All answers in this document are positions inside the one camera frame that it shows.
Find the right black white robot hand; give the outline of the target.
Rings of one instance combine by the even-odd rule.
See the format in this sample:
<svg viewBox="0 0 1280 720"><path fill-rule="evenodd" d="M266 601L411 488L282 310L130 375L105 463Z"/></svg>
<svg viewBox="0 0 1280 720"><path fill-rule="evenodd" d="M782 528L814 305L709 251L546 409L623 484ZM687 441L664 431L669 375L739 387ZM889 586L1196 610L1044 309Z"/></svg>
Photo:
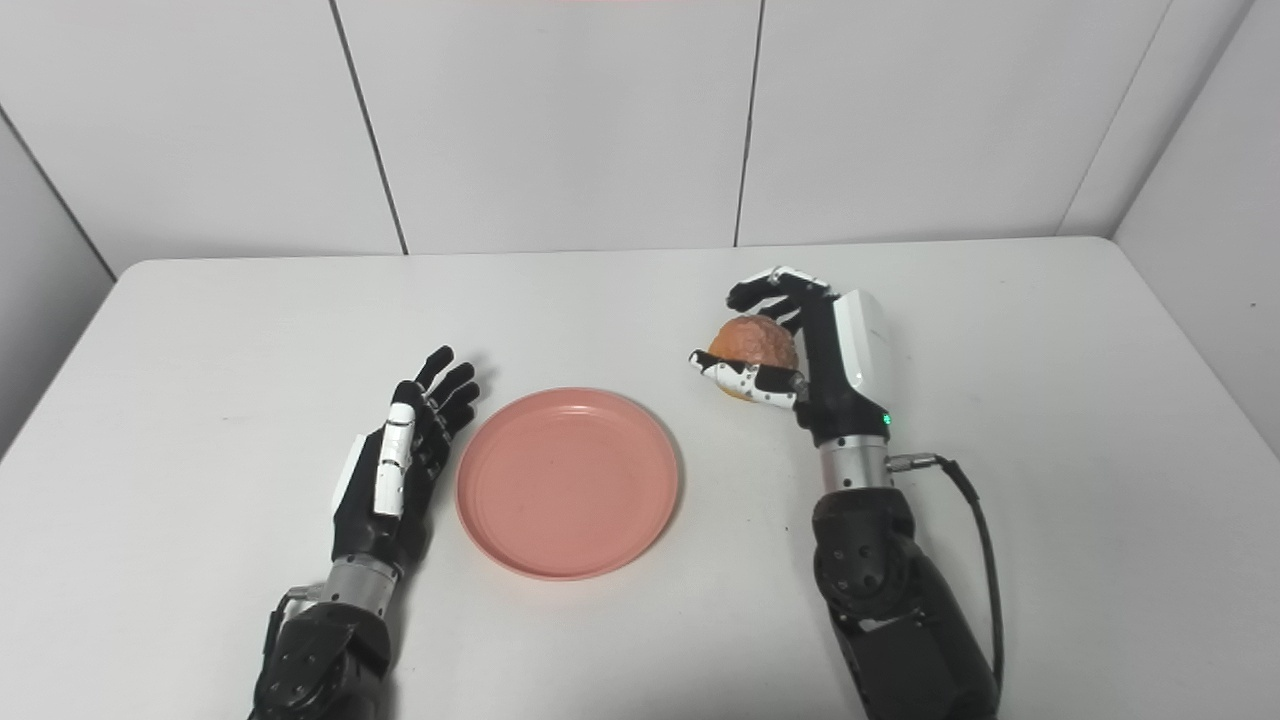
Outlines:
<svg viewBox="0 0 1280 720"><path fill-rule="evenodd" d="M809 273L773 266L735 284L726 305L751 327L758 348L801 345L803 355L769 363L696 348L687 361L700 375L733 397L794 413L817 446L845 436L890 438L890 333L872 293L841 293Z"/></svg>

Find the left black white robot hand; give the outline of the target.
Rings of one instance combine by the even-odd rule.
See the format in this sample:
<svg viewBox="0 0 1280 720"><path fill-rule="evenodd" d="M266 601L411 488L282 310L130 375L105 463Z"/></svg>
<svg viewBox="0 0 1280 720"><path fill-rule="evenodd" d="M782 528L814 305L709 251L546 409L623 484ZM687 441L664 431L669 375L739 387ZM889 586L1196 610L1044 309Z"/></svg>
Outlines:
<svg viewBox="0 0 1280 720"><path fill-rule="evenodd" d="M422 560L429 505L456 439L476 416L479 395L475 366L457 363L448 345L396 387L392 407L403 406L413 418L403 423L388 411L379 428L353 443L333 514L333 560L367 555L399 573Z"/></svg>

